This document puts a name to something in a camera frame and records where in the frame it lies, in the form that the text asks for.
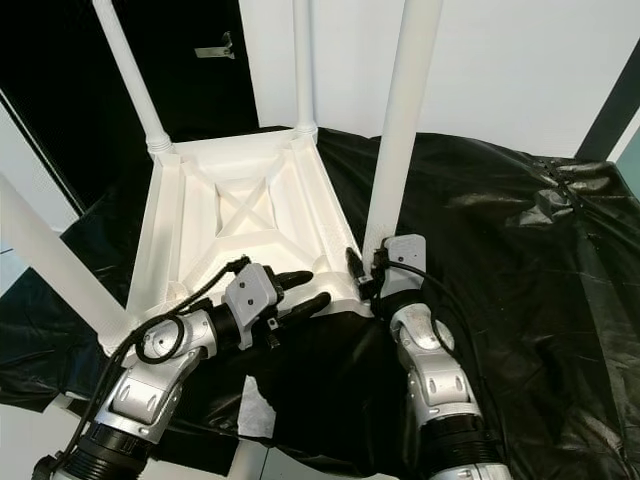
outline robotic hand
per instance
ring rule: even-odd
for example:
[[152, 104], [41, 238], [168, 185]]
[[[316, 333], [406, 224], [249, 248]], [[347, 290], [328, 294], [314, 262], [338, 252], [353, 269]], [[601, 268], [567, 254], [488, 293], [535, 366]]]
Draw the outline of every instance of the robotic hand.
[[352, 250], [347, 260], [363, 299], [389, 322], [400, 363], [408, 375], [408, 400], [415, 417], [415, 451], [405, 459], [415, 478], [509, 480], [498, 440], [485, 429], [476, 397], [454, 358], [449, 329], [424, 302], [425, 239], [391, 237], [375, 254], [372, 275]]
[[[221, 305], [214, 307], [209, 299], [192, 303], [227, 272], [236, 277], [225, 290]], [[67, 450], [57, 458], [43, 458], [32, 479], [49, 480], [52, 475], [53, 480], [138, 478], [178, 405], [184, 379], [200, 360], [225, 350], [245, 350], [260, 336], [271, 347], [277, 346], [275, 331], [310, 317], [330, 303], [330, 295], [323, 292], [277, 317], [277, 304], [284, 291], [312, 278], [311, 272], [304, 271], [274, 275], [270, 267], [243, 257], [228, 264], [189, 301], [146, 322], [112, 356], [116, 357], [117, 373], [121, 352], [135, 344], [135, 363], [106, 391], [95, 415], [90, 402]], [[100, 397], [99, 390], [100, 386], [92, 400]], [[91, 418], [91, 425], [80, 437]]]

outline black door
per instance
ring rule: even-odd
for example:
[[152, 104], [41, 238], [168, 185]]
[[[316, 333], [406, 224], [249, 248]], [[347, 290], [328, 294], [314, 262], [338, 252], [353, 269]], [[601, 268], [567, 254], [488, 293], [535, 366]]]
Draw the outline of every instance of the black door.
[[[165, 130], [174, 141], [258, 127], [238, 0], [114, 0]], [[91, 0], [2, 2], [0, 89], [81, 206], [132, 162], [144, 133]], [[223, 45], [235, 59], [198, 58]]]

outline white background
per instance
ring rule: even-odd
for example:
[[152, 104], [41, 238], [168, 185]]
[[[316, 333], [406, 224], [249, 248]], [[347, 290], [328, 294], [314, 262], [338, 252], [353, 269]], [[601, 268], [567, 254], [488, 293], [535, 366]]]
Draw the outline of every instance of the white background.
[[[380, 135], [402, 0], [312, 0], [317, 121]], [[261, 126], [295, 125], [291, 0], [240, 0]], [[640, 37], [637, 0], [445, 0], [419, 131], [573, 156]]]

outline black tarp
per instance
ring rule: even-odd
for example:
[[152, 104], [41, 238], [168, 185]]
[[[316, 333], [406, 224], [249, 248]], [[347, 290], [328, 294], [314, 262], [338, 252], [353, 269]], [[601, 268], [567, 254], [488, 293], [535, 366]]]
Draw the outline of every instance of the black tarp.
[[[378, 147], [379, 139], [319, 135], [359, 242]], [[120, 302], [149, 172], [132, 172], [64, 235]], [[615, 166], [420, 134], [398, 231], [425, 236], [428, 270], [469, 313], [514, 478], [640, 478], [640, 205]], [[446, 298], [439, 312], [447, 321]], [[215, 457], [207, 442], [237, 432], [249, 374], [277, 412], [265, 443], [325, 471], [403, 475], [405, 374], [384, 325], [334, 315], [282, 343], [203, 362], [159, 456], [196, 466], [180, 457], [179, 439], [198, 438]], [[35, 273], [0, 300], [0, 402], [42, 410], [60, 391], [86, 395], [103, 362], [93, 332]], [[230, 455], [197, 467], [224, 471]]]

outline wire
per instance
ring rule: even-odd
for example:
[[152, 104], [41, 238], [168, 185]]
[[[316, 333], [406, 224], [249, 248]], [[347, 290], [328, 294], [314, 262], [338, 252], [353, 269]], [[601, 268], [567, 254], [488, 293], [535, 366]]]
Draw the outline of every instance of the wire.
[[[471, 337], [471, 330], [469, 328], [469, 325], [466, 323], [466, 319], [469, 318], [467, 313], [466, 313], [466, 309], [463, 307], [462, 303], [460, 302], [460, 300], [458, 300], [458, 298], [456, 297], [456, 295], [449, 289], [447, 288], [447, 286], [442, 283], [440, 280], [438, 280], [437, 278], [435, 278], [432, 275], [429, 275], [428, 273], [420, 270], [419, 268], [416, 268], [414, 266], [411, 265], [405, 265], [404, 263], [399, 263], [399, 262], [394, 262], [391, 260], [386, 260], [385, 261], [385, 266], [387, 267], [393, 267], [393, 268], [398, 268], [400, 270], [405, 270], [407, 272], [411, 272], [414, 273], [416, 275], [419, 275], [420, 277], [424, 278], [426, 281], [428, 281], [431, 285], [437, 287], [444, 295], [446, 295], [452, 302], [452, 305], [455, 307], [455, 309], [458, 311], [458, 315], [459, 318], [455, 315], [456, 312], [454, 312], [454, 315], [452, 315], [452, 317], [456, 320], [456, 322], [458, 323], [458, 325], [460, 326], [461, 330], [463, 331], [466, 340], [467, 340], [467, 344], [469, 346], [469, 348], [471, 349], [472, 353], [473, 353], [473, 357], [474, 357], [474, 367], [475, 367], [475, 371], [476, 374], [478, 376], [478, 380], [480, 383], [480, 391], [482, 392], [482, 396], [483, 396], [483, 404], [486, 407], [487, 402], [485, 401], [485, 398], [488, 397], [489, 401], [491, 402], [491, 410], [493, 410], [494, 415], [496, 416], [496, 420], [500, 426], [500, 436], [502, 437], [502, 446], [504, 449], [504, 457], [505, 457], [505, 461], [507, 464], [511, 463], [510, 462], [510, 453], [509, 453], [509, 442], [508, 442], [508, 434], [507, 434], [507, 430], [505, 428], [505, 421], [504, 421], [504, 415], [502, 414], [502, 411], [498, 408], [498, 403], [496, 401], [495, 396], [493, 395], [493, 392], [491, 391], [491, 389], [489, 388], [488, 382], [486, 377], [484, 376], [483, 372], [482, 372], [482, 364], [480, 363], [480, 358], [478, 355], [478, 350], [475, 346], [475, 342], [473, 341], [473, 338]], [[440, 342], [440, 345], [442, 346], [443, 350], [446, 351], [449, 355], [451, 355], [453, 358], [456, 358], [457, 355], [453, 352], [453, 350], [451, 350], [449, 348], [449, 346], [446, 344], [446, 342], [444, 341], [444, 339], [442, 338], [442, 335], [440, 334], [439, 329], [437, 328], [437, 315], [432, 315], [431, 316], [431, 329], [433, 330], [434, 335], [436, 336], [436, 338], [438, 339], [438, 341]]]
[[[109, 358], [109, 361], [107, 362], [107, 365], [102, 370], [100, 379], [98, 380], [98, 384], [96, 385], [93, 395], [91, 396], [89, 403], [87, 404], [87, 408], [85, 409], [84, 414], [80, 418], [80, 422], [78, 423], [76, 430], [73, 432], [73, 435], [69, 440], [67, 447], [60, 455], [57, 456], [57, 458], [51, 465], [52, 471], [55, 472], [64, 462], [67, 461], [67, 459], [73, 452], [73, 449], [76, 447], [76, 445], [78, 444], [78, 441], [80, 440], [80, 436], [84, 431], [85, 425], [87, 424], [90, 418], [93, 418], [95, 416], [96, 408], [102, 403], [104, 399], [104, 394], [108, 390], [108, 387], [113, 385], [113, 382], [116, 376], [115, 374], [119, 374], [120, 365], [122, 364], [123, 360], [126, 358], [127, 353], [129, 352], [129, 349], [135, 346], [136, 354], [140, 357], [140, 360], [145, 363], [158, 364], [169, 359], [171, 356], [175, 354], [178, 348], [180, 348], [180, 345], [182, 343], [182, 340], [184, 339], [184, 333], [185, 333], [184, 324], [182, 323], [180, 318], [177, 317], [176, 315], [182, 313], [183, 309], [191, 305], [195, 300], [197, 300], [202, 295], [204, 295], [207, 291], [209, 291], [227, 273], [231, 273], [231, 272], [238, 273], [242, 268], [244, 268], [249, 263], [251, 263], [251, 260], [249, 259], [249, 257], [246, 257], [246, 256], [242, 256], [240, 259], [236, 261], [227, 263], [216, 275], [213, 276], [213, 278], [211, 278], [211, 280], [205, 283], [192, 295], [184, 299], [182, 302], [180, 302], [178, 305], [173, 307], [168, 312], [162, 313], [160, 315], [157, 315], [147, 320], [141, 326], [133, 330], [127, 336], [127, 338], [123, 340], [123, 342], [113, 352], [113, 354]], [[163, 355], [160, 358], [156, 359], [156, 358], [147, 357], [146, 355], [144, 355], [144, 350], [141, 348], [142, 341], [144, 340], [144, 337], [147, 331], [167, 320], [171, 320], [175, 322], [176, 325], [178, 326], [178, 336], [176, 338], [174, 345], [171, 347], [171, 349], [169, 349], [169, 352], [167, 352], [167, 354]]]

